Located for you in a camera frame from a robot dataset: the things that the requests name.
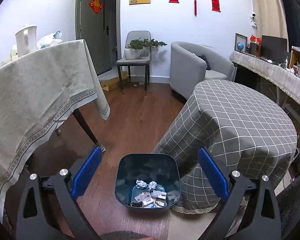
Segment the torn white paper cup sleeve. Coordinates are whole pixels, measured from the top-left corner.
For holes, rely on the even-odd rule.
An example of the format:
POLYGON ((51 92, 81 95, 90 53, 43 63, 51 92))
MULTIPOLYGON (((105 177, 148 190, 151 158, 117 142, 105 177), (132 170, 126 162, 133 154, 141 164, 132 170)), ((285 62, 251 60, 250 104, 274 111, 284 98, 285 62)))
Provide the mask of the torn white paper cup sleeve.
POLYGON ((163 200, 156 199, 156 200, 154 201, 154 205, 155 205, 157 208, 163 208, 163 207, 166 207, 166 206, 167 206, 167 203, 164 202, 163 200))

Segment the white QR code leaflet box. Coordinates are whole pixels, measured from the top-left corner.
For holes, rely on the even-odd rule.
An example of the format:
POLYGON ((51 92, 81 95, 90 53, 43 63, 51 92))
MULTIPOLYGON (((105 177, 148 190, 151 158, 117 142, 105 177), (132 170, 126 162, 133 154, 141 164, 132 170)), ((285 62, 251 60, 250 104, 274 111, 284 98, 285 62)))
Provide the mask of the white QR code leaflet box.
POLYGON ((166 200, 167 193, 164 192, 164 191, 154 190, 154 191, 151 192, 151 197, 156 198, 156 199, 160 199, 160 200, 166 200))

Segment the white torn packaging card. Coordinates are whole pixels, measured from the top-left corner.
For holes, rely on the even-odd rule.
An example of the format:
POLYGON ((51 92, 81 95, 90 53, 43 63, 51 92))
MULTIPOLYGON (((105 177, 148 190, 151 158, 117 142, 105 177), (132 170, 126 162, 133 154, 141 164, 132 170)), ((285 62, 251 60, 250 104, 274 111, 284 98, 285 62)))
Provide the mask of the white torn packaging card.
POLYGON ((137 202, 142 202, 143 206, 147 206, 149 204, 154 203, 154 199, 151 196, 150 192, 143 192, 135 197, 137 202))

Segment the white paper bag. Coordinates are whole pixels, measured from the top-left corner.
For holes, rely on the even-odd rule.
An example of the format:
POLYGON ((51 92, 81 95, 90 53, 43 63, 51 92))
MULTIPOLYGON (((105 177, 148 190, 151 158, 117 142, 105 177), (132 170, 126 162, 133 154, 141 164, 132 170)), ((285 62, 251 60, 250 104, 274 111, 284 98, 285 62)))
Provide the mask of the white paper bag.
POLYGON ((156 188, 157 188, 157 182, 156 181, 151 181, 148 186, 147 186, 147 189, 149 191, 154 191, 156 188))

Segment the dark teal trash bin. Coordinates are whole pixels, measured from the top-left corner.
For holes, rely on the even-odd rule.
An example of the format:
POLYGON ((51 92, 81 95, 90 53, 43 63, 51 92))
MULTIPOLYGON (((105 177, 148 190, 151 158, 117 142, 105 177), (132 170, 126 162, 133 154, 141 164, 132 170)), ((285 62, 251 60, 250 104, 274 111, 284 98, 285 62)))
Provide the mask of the dark teal trash bin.
POLYGON ((124 207, 138 212, 164 212, 177 204, 181 197, 180 176, 176 161, 167 154, 132 153, 125 155, 119 162, 115 182, 115 197, 124 207), (154 203, 143 206, 135 197, 143 192, 138 189, 136 180, 147 184, 157 182, 157 191, 167 193, 166 207, 157 208, 154 203))

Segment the grey checkered tablecloth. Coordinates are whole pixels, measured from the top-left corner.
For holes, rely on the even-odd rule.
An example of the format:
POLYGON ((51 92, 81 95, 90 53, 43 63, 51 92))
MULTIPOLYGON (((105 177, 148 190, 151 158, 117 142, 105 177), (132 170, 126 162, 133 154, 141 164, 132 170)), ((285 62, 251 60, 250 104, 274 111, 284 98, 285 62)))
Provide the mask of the grey checkered tablecloth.
POLYGON ((214 193, 197 154, 211 156, 252 179, 268 176, 277 186, 296 152, 297 135, 285 111, 265 95, 226 80, 198 83, 154 148, 179 168, 181 197, 173 209, 185 214, 213 210, 214 193))

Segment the beige patterned tablecloth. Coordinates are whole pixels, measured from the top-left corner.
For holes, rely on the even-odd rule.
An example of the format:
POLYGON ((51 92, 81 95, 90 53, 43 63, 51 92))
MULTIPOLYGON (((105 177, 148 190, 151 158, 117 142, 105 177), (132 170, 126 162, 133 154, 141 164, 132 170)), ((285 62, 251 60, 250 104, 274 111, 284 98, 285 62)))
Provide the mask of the beige patterned tablecloth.
POLYGON ((32 153, 90 102, 103 119, 109 117, 85 40, 40 49, 0 68, 0 219, 6 192, 32 153))

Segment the cardboard box on floor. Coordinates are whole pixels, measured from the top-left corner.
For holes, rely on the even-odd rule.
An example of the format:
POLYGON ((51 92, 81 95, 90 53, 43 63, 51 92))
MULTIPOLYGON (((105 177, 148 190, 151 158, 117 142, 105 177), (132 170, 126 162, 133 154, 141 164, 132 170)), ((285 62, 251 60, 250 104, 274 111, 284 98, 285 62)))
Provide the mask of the cardboard box on floor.
POLYGON ((120 81, 119 77, 114 77, 112 79, 109 79, 109 80, 105 80, 105 81, 101 81, 100 82, 100 85, 101 85, 101 88, 105 91, 111 91, 111 90, 114 90, 114 89, 117 89, 117 88, 120 88, 121 85, 126 85, 127 83, 129 83, 129 77, 128 77, 128 72, 124 72, 124 71, 121 71, 121 77, 122 77, 122 80, 120 81))

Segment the black monitor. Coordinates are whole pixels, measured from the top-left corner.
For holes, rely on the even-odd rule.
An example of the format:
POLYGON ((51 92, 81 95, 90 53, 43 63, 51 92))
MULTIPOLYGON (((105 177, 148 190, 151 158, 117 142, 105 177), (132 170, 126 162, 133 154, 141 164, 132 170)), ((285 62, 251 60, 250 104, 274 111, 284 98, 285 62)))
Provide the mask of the black monitor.
POLYGON ((261 56, 277 63, 283 63, 286 59, 287 43, 286 38, 262 35, 261 56))

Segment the black handbag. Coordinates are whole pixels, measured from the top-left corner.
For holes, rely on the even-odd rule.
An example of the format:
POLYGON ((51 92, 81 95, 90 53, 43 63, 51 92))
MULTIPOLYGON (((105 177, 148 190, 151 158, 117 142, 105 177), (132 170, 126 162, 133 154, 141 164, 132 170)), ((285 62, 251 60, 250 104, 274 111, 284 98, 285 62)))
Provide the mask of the black handbag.
POLYGON ((211 67, 210 67, 210 64, 208 62, 208 59, 207 59, 206 55, 199 56, 199 58, 205 61, 205 63, 206 63, 206 70, 211 70, 211 67))

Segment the framed picture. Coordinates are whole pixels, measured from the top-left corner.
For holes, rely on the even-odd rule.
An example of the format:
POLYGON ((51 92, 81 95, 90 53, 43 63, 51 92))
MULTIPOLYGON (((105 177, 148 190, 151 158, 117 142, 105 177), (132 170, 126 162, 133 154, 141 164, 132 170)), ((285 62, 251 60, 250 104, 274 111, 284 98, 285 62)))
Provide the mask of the framed picture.
POLYGON ((248 44, 248 38, 246 36, 239 33, 235 33, 235 45, 234 45, 235 51, 246 53, 247 44, 248 44))

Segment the potted green plant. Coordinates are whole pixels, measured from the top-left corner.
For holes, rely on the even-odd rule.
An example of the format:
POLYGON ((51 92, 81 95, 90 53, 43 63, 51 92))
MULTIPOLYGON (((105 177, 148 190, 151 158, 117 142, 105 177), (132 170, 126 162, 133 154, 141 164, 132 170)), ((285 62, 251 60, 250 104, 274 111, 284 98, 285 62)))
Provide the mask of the potted green plant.
POLYGON ((125 46, 124 58, 127 60, 136 60, 141 57, 141 54, 145 48, 160 48, 167 44, 163 41, 157 41, 155 39, 138 38, 131 40, 129 44, 125 46))

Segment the grey dining chair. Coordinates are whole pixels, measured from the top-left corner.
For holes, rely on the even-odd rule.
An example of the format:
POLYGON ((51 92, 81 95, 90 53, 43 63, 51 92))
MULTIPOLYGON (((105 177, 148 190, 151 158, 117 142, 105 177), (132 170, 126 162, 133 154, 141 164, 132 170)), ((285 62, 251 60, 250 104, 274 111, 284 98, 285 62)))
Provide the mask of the grey dining chair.
POLYGON ((151 40, 151 33, 147 30, 133 30, 127 34, 125 48, 121 59, 117 60, 116 66, 119 75, 120 88, 123 89, 121 67, 128 67, 128 78, 131 80, 131 66, 145 67, 144 89, 147 90, 150 82, 151 48, 145 42, 151 40))

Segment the red fu door decoration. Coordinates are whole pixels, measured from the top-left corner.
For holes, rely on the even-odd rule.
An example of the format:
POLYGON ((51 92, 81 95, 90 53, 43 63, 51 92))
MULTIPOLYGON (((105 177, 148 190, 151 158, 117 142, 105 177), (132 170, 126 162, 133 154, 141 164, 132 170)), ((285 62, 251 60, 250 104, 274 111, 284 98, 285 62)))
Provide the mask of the red fu door decoration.
POLYGON ((89 2, 89 6, 96 14, 98 14, 103 9, 103 3, 101 2, 101 0, 91 0, 89 2))

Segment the dark green door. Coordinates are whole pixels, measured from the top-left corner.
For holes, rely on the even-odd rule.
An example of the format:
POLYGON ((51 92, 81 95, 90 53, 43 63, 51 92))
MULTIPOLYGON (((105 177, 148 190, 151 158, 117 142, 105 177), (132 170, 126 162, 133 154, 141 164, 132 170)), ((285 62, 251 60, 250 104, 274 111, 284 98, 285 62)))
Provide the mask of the dark green door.
POLYGON ((116 0, 101 0, 98 13, 89 6, 91 0, 76 0, 76 38, 84 39, 97 75, 110 71, 117 60, 116 0))

